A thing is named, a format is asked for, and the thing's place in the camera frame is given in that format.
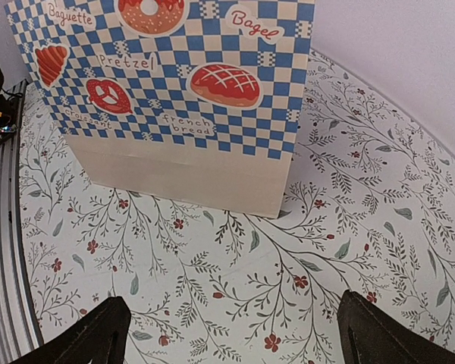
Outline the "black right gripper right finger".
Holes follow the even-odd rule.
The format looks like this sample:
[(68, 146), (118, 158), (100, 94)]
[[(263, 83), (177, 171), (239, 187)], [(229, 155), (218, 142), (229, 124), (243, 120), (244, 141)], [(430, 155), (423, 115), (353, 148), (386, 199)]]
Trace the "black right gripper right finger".
[(345, 363), (455, 363), (455, 353), (415, 334), (357, 292), (337, 310)]

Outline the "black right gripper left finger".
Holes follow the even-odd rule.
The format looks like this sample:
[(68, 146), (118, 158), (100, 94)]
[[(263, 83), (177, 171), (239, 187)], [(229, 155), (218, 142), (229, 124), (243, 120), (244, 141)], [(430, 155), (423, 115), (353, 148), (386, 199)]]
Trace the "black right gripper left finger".
[(109, 297), (55, 339), (14, 362), (122, 363), (130, 320), (124, 299)]

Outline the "checkered paper takeout bag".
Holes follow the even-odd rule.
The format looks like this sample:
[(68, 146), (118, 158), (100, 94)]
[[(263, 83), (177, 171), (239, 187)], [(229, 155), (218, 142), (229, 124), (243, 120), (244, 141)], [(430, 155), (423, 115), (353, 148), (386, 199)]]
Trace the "checkered paper takeout bag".
[(312, 1), (12, 1), (30, 76), (93, 183), (274, 218)]

